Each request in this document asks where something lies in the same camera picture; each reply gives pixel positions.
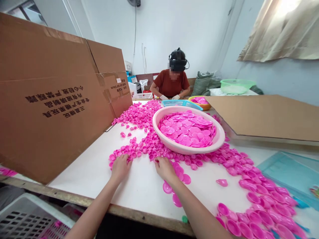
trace red shirt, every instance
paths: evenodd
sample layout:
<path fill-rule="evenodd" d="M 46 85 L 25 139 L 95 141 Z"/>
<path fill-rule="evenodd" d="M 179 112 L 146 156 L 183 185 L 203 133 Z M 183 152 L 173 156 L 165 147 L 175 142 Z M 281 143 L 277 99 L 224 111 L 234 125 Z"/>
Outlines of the red shirt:
<path fill-rule="evenodd" d="M 169 69 L 162 70 L 154 80 L 155 85 L 159 88 L 159 92 L 166 97 L 174 97 L 182 90 L 189 87 L 186 73 L 183 71 L 178 76 L 170 76 Z"/>

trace yellow bowl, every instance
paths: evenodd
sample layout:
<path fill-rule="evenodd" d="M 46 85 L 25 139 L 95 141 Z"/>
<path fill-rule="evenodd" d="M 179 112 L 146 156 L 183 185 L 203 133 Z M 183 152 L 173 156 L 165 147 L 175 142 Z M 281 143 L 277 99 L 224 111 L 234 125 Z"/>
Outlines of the yellow bowl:
<path fill-rule="evenodd" d="M 205 97 L 205 96 L 192 96 L 192 97 L 189 97 L 188 100 L 189 100 L 190 102 L 192 102 L 191 99 L 193 99 L 193 98 L 195 98 L 195 97 Z M 203 108 L 203 110 L 209 110 L 209 109 L 211 108 L 211 105 L 210 105 L 210 104 L 199 104 L 199 103 L 195 103 L 195 102 L 192 102 L 192 103 L 197 104 L 198 106 L 200 106 L 201 108 Z"/>

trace white glove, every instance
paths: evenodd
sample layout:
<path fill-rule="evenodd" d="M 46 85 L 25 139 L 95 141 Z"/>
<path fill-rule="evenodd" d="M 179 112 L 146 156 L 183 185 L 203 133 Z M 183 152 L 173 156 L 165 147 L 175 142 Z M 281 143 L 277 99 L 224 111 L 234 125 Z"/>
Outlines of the white glove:
<path fill-rule="evenodd" d="M 179 95 L 175 95 L 172 100 L 179 100 Z"/>
<path fill-rule="evenodd" d="M 161 100 L 168 100 L 168 98 L 165 95 L 160 96 Z"/>

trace plastic bag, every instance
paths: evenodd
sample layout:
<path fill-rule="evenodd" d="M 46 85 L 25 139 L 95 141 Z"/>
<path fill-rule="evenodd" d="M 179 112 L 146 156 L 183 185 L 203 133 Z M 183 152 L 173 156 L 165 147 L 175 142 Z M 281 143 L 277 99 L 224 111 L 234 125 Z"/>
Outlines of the plastic bag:
<path fill-rule="evenodd" d="M 144 91 L 144 87 L 147 85 L 148 81 L 149 81 L 148 79 L 140 80 L 140 84 L 141 84 L 141 91 L 142 91 L 142 93 L 143 93 L 143 91 Z"/>
<path fill-rule="evenodd" d="M 130 88 L 130 92 L 132 94 L 132 92 L 134 92 L 134 95 L 137 95 L 137 88 L 136 88 L 136 84 L 129 82 L 129 88 Z"/>

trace cardboard sheet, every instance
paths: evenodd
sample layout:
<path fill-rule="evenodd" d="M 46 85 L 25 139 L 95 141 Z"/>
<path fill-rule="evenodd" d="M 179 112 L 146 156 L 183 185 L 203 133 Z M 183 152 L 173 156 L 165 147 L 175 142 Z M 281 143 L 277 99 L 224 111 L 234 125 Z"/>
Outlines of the cardboard sheet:
<path fill-rule="evenodd" d="M 236 135 L 319 142 L 319 107 L 280 95 L 205 98 Z"/>
<path fill-rule="evenodd" d="M 132 104 L 122 51 L 3 13 L 0 35 L 0 163 L 47 184 Z"/>

